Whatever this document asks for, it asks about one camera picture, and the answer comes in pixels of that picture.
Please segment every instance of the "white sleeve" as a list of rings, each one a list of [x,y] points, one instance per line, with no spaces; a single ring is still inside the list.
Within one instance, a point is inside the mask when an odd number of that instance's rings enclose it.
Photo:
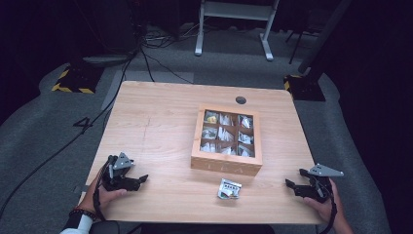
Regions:
[[[89,234],[94,221],[87,215],[82,214],[82,217],[77,228],[66,228],[60,234]]]

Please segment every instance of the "wooden table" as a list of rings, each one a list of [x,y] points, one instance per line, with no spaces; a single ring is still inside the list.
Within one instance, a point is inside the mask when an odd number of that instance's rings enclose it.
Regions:
[[[236,103],[236,97],[246,104]],[[201,103],[259,112],[263,166],[257,176],[190,168]],[[114,104],[87,184],[108,155],[125,152],[135,166],[128,177],[149,174],[137,192],[129,192],[103,211],[106,218],[143,222],[321,223],[286,178],[308,184],[298,169],[313,159],[287,91],[250,88],[124,82]],[[243,185],[238,200],[217,197],[221,178]]]

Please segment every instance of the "wooden box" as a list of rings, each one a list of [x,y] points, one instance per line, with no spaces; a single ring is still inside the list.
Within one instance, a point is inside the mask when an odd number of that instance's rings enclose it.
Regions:
[[[258,112],[202,104],[192,147],[191,168],[257,175],[262,167],[259,130]]]

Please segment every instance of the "white stand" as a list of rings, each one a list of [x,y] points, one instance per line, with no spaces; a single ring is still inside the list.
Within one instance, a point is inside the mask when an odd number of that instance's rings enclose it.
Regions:
[[[278,5],[279,0],[275,0],[273,6],[253,6],[202,0],[200,10],[200,30],[197,38],[197,45],[195,47],[195,55],[200,56],[203,53],[204,16],[208,16],[266,21],[267,26],[265,27],[265,33],[260,33],[259,40],[261,41],[267,60],[273,60],[274,57],[271,53],[267,39],[270,34],[271,26],[273,25]]]

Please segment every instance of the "forearm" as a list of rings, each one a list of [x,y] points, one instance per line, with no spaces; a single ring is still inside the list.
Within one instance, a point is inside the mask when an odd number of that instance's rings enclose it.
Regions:
[[[336,216],[333,224],[336,234],[354,234],[352,227],[343,216]]]

